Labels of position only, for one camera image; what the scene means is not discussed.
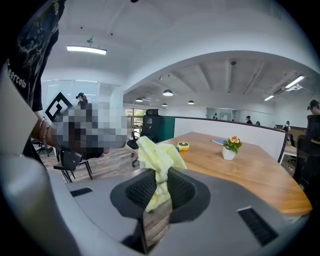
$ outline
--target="white flower pot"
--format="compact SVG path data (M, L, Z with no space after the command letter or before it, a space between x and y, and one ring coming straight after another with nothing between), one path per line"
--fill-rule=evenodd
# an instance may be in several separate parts
M223 156L223 159L231 161L232 159L235 158L236 153L233 152L232 150L229 150L229 149L226 149L225 147L223 147L222 156Z

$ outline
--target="potted plant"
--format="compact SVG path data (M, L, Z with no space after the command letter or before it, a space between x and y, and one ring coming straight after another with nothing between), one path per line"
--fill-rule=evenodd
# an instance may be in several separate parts
M228 138L223 142L222 156L225 160L232 160L239 151L239 148L242 146L242 142L237 136Z

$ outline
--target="black t-shirt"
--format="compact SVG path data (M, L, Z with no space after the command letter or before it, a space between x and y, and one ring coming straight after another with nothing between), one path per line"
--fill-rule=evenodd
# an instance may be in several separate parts
M53 45L58 40L58 22L64 11L65 0L53 0L43 6L24 26L7 55L8 75L34 112L43 109L41 75ZM31 139L23 154L40 160Z

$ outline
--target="wooden floor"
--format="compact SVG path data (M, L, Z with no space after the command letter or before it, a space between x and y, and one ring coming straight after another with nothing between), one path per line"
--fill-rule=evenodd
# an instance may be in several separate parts
M89 159L90 168L92 170L92 178L94 180L106 178L114 175L129 173L139 169L139 165L132 167L132 161L135 158L131 158L131 153L134 151L125 146L123 148L110 149L108 154L100 158ZM40 158L48 170L48 172L59 172L54 169L54 165L58 163L57 158L53 152L50 153L49 157L46 154L40 154ZM74 172L75 179L72 177L72 182L80 182L90 180L85 165L80 165Z

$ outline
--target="white partition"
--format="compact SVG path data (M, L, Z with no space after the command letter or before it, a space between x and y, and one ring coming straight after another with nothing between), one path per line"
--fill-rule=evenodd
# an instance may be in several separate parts
M276 129L245 125L235 122L214 121L196 118L176 117L174 137L190 132L213 135L221 138L238 136L242 142L260 146L276 161L279 160L286 133Z

